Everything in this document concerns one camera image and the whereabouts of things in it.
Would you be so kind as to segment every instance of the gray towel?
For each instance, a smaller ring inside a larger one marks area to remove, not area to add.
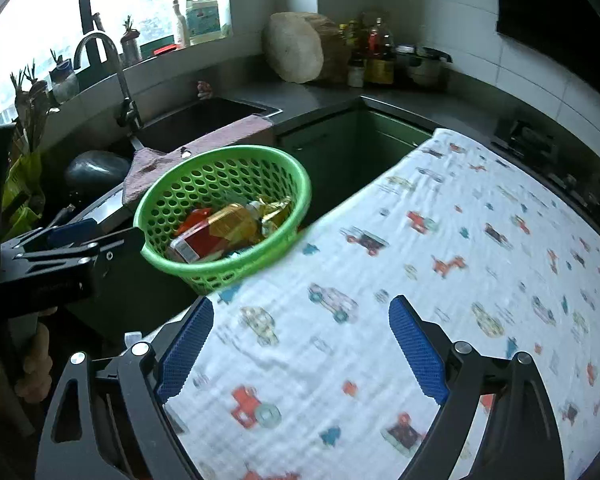
[[[184,160],[183,152],[190,152],[191,156],[195,156],[232,144],[273,146],[276,137],[273,134],[272,126],[273,124],[268,119],[252,115],[206,134],[166,155],[151,148],[139,150],[134,155],[131,169],[125,177],[122,193],[123,205],[135,209],[153,183]]]

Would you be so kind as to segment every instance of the cabinet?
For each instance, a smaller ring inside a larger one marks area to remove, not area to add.
[[[430,137],[412,124],[378,112],[362,112],[355,161],[358,187],[366,186]]]
[[[311,178],[311,224],[397,164],[430,133],[369,110],[332,116],[280,139]]]
[[[307,170],[312,200],[304,224],[310,224],[355,191],[354,164],[358,110],[320,121],[280,139],[282,149]]]

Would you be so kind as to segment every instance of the kitchen faucet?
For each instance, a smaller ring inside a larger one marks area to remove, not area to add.
[[[82,54],[85,43],[96,38],[100,38],[102,40],[104,51],[107,54],[107,60],[113,63],[113,66],[116,69],[116,75],[118,76],[118,83],[120,84],[120,89],[122,90],[123,101],[120,115],[116,121],[118,122],[119,126],[129,126],[129,129],[131,130],[131,141],[135,147],[135,141],[137,139],[134,134],[138,133],[142,129],[142,120],[140,119],[136,102],[131,98],[129,86],[126,84],[125,73],[123,72],[122,65],[120,64],[118,50],[113,40],[100,30],[92,30],[91,32],[87,32],[78,43],[78,46],[75,47],[74,69],[77,70],[80,68],[80,55]]]

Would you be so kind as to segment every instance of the countertop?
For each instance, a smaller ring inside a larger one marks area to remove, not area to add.
[[[220,97],[282,110],[270,118],[277,136],[283,136],[330,115],[356,108],[384,112],[429,131],[436,128],[455,130],[480,142],[510,164],[534,177],[575,210],[600,235],[600,227],[573,198],[553,182],[493,144],[496,139],[498,116],[458,97],[400,89],[325,88],[280,80],[254,82],[222,92]],[[121,214],[120,208],[123,208],[122,185],[111,190],[75,220],[94,216],[98,222],[102,222],[103,219],[109,218],[110,228],[106,228],[105,231],[110,232],[116,227],[113,224],[119,225],[121,220],[132,215],[131,211]]]

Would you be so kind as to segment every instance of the metal bolt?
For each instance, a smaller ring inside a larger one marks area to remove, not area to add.
[[[79,365],[82,361],[84,361],[86,355],[84,352],[76,352],[71,356],[71,363],[74,365]]]
[[[454,348],[456,349],[456,352],[458,352],[459,354],[470,354],[472,352],[472,350],[474,349],[469,343],[467,343],[466,341],[458,341],[455,345]]]
[[[131,347],[131,353],[133,355],[144,355],[149,351],[149,345],[143,341],[136,343]]]
[[[531,356],[528,353],[526,353],[526,352],[518,353],[518,362],[520,364],[529,365],[529,364],[531,364],[531,361],[532,361]]]

